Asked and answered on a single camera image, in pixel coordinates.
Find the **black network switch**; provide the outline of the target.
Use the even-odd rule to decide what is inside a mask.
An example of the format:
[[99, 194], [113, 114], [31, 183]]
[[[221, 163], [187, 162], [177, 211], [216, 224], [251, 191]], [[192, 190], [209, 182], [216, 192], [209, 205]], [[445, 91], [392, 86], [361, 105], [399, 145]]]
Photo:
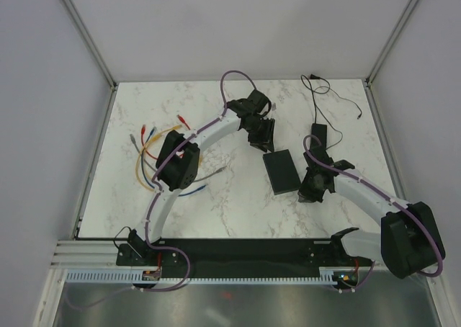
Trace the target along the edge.
[[263, 161], [275, 195], [299, 190], [300, 177], [288, 149], [265, 153]]

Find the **black power adapter brick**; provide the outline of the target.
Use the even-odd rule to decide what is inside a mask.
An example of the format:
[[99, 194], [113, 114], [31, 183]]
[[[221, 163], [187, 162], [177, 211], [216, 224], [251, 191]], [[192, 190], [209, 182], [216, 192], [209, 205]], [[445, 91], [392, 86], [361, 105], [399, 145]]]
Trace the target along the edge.
[[310, 141], [310, 149], [322, 146], [326, 148], [327, 145], [327, 125], [314, 122], [311, 125], [311, 135], [313, 138]]

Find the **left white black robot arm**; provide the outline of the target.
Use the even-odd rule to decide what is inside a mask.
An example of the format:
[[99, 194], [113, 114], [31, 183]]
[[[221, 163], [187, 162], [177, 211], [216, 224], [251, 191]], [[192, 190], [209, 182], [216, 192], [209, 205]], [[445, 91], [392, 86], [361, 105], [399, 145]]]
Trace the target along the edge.
[[168, 133], [151, 180], [154, 196], [141, 221], [129, 232], [127, 242], [119, 246], [118, 266], [148, 266], [163, 251], [183, 254], [158, 241], [176, 199], [197, 177], [201, 153], [239, 130], [248, 133], [250, 146], [265, 153], [274, 151], [275, 120], [267, 117], [271, 109], [269, 98], [254, 89], [246, 98], [226, 102], [220, 115], [198, 129]]

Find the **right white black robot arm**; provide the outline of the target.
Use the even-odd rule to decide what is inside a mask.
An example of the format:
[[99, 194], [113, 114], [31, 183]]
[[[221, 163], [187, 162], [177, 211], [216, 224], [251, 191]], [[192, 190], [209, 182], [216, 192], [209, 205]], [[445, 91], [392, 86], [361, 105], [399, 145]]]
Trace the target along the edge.
[[412, 274], [438, 277], [446, 256], [430, 206], [392, 196], [361, 175], [346, 160], [333, 161], [325, 151], [316, 158], [305, 151], [308, 167], [298, 192], [301, 202], [322, 202], [324, 194], [338, 194], [372, 218], [377, 233], [347, 228], [332, 235], [332, 262], [346, 265], [355, 256], [384, 264], [397, 278]]

